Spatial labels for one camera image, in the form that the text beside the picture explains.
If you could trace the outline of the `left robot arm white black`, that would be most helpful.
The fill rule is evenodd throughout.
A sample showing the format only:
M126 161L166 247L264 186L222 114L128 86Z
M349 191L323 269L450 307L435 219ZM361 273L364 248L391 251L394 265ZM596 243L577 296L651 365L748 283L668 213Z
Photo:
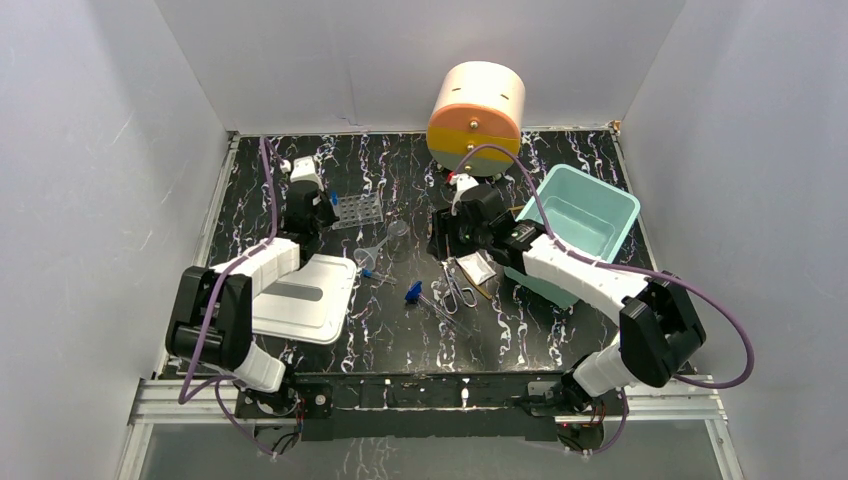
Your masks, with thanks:
M231 375L248 388L275 393L286 365L253 339L253 302L272 284L305 267L323 230L338 220L317 180L293 180L282 226L241 257L215 268L184 270L165 337L166 351Z

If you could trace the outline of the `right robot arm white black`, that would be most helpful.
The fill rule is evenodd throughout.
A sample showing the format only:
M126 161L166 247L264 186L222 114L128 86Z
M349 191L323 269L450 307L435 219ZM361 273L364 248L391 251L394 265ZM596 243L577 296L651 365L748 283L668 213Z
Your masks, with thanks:
M429 254L439 260L487 252L498 264L556 285L612 320L617 339L580 358L528 405L581 412L607 392L661 388L706 342L687 290L664 272L631 272L578 252L545 224L518 220L489 185L465 188L432 212Z

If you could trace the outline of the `small white sachet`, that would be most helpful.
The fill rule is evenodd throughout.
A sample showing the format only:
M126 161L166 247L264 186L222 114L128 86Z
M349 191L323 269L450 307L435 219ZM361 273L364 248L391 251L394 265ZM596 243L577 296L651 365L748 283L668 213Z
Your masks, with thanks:
M479 252L457 257L456 262L470 281L476 285L482 286L496 276L494 268Z

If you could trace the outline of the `test tube brush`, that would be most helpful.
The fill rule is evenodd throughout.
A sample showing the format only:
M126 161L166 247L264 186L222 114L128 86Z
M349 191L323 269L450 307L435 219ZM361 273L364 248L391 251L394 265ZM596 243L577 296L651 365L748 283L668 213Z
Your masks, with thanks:
M448 287L448 296L452 296L454 299L457 299L462 295L462 288L451 270L450 262L448 260L442 261L441 266Z

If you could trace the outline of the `clear test tube rack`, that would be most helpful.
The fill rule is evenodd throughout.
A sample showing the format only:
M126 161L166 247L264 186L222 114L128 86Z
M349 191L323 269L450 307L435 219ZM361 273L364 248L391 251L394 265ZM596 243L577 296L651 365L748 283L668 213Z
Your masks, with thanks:
M384 219L382 201L376 193L338 196L338 217L333 230L362 227L381 223Z

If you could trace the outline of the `yellow rubber tubing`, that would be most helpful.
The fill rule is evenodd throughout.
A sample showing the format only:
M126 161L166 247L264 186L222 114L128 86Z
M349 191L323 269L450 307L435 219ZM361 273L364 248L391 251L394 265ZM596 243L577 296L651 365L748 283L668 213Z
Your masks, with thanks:
M515 206L510 207L509 211L513 215L516 215L523 208L524 208L524 205L515 205ZM485 298L488 301L491 301L493 299L493 295L490 292L488 292L486 289L484 289L480 284L476 283L474 281L474 279L468 274L468 272L463 267L461 267L461 271L463 272L463 275L464 275L466 281L468 282L468 284L473 289L475 289L483 298Z

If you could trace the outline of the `small clear beaker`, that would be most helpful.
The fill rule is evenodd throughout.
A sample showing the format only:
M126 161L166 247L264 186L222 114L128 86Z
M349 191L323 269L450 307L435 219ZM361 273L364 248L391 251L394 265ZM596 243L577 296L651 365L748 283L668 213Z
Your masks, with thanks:
M391 222L387 227L386 252L391 257L403 257L409 251L410 227L402 219Z

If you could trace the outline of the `metal scissors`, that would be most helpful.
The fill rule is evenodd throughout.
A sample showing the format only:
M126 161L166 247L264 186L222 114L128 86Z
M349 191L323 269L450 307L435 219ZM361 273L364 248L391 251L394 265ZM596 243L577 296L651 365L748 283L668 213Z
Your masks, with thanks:
M471 287L462 287L457 281L449 261L442 261L441 267L446 282L447 292L441 303L448 314L455 314L460 305L475 308L478 304L475 291Z

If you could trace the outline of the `clear plastic funnel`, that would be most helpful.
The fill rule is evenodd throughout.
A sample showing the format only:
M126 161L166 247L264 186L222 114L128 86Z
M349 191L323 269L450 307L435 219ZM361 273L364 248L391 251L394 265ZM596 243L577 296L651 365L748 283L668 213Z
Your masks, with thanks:
M387 262L400 262L398 250L400 234L389 234L371 247L359 247L353 252L355 264L365 270L374 270L381 258Z

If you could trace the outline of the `blue plastic clamp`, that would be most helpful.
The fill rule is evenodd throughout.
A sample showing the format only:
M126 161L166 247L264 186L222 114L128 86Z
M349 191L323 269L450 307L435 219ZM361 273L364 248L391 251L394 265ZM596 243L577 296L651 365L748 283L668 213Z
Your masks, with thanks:
M418 301L421 299L421 294L422 294L422 282L416 281L415 283L413 283L409 287L407 293L404 296L404 301L408 305L417 304Z

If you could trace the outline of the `glass tube blue tip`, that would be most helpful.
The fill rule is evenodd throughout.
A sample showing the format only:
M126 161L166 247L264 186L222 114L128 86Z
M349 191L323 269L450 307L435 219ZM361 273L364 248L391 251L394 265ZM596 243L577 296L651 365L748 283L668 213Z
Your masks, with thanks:
M453 317L449 313L444 311L440 306L438 306L433 301L429 300L428 298L426 298L424 296L420 296L419 299L418 299L418 302L420 304L425 305L430 310L432 310L439 318L441 318L446 324L450 325L455 331L457 331L457 332L459 332L463 335L466 335L466 336L472 335L472 333L469 330L465 329L462 325L460 325L456 320L453 319Z

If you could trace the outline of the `white bin lid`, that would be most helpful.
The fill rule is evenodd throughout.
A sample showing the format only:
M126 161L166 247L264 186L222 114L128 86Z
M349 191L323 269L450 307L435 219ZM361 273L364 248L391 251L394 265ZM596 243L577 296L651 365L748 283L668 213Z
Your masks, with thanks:
M348 258L314 255L255 298L253 332L317 345L336 342L357 273Z

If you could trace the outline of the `teal plastic bin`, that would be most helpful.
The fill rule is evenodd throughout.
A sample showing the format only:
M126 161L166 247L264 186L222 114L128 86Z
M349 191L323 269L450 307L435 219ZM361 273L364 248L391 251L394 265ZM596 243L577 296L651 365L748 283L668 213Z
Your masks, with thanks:
M615 260L641 210L632 194L568 165L554 166L538 194L553 231L605 262Z

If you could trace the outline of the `round pastel drawer cabinet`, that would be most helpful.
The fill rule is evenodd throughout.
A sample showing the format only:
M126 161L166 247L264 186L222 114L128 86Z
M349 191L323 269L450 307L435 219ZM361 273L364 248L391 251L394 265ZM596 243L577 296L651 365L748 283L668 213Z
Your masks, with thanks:
M504 65L467 61L453 67L444 78L426 131L437 166L475 177L502 176L512 161L500 151L484 149L464 166L459 163L482 144L519 153L525 96L519 75Z

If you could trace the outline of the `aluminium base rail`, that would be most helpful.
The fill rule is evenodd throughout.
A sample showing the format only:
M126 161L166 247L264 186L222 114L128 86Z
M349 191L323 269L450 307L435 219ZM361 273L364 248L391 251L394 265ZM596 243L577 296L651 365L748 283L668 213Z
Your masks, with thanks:
M187 404L177 380L144 380L130 413L133 427L237 425L249 438L281 451L296 434L306 442L365 437L518 437L591 450L621 424L705 421L727 415L717 392L673 380L656 389L627 387L584 407L556 396L555 373L309 374L271 399L249 399L228 382L208 386Z

